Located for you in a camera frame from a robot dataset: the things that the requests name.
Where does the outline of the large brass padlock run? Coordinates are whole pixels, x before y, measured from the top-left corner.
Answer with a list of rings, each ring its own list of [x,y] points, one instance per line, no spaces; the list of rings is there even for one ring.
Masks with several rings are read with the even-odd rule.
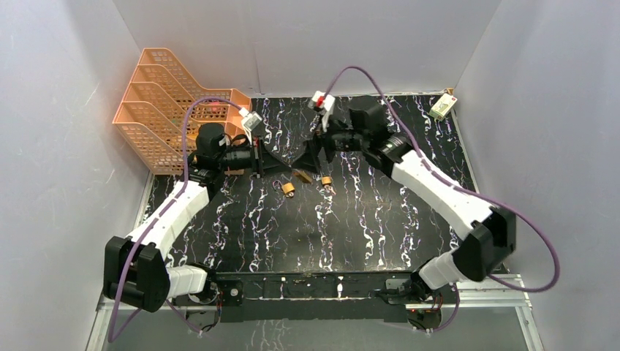
[[[293,170],[292,174],[294,177],[296,177],[299,181],[301,181],[304,184],[313,183],[313,178],[307,172],[303,170]]]

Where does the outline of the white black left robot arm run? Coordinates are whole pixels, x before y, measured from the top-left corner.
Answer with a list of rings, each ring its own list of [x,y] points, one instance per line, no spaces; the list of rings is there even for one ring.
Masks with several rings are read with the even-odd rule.
[[[291,171],[260,136],[229,139],[220,124],[203,124],[196,149],[187,157],[188,177],[175,184],[165,201],[141,226],[105,246],[103,295],[147,312],[171,298],[191,295],[198,303],[217,298],[218,284],[201,264],[167,267],[165,256],[195,215],[222,189],[230,170],[263,178]]]

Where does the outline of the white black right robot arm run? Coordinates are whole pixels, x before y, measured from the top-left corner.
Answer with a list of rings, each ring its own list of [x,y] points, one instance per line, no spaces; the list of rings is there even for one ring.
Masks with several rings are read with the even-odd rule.
[[[320,152],[331,162],[338,152],[359,151],[369,165],[431,206],[461,239],[457,248],[429,259],[399,286],[377,291],[378,297],[387,303],[432,302],[450,283],[483,281],[515,251],[516,215],[460,192],[458,182],[388,129],[383,106],[349,109],[349,117],[350,124],[334,118],[320,123],[292,166],[319,174]]]

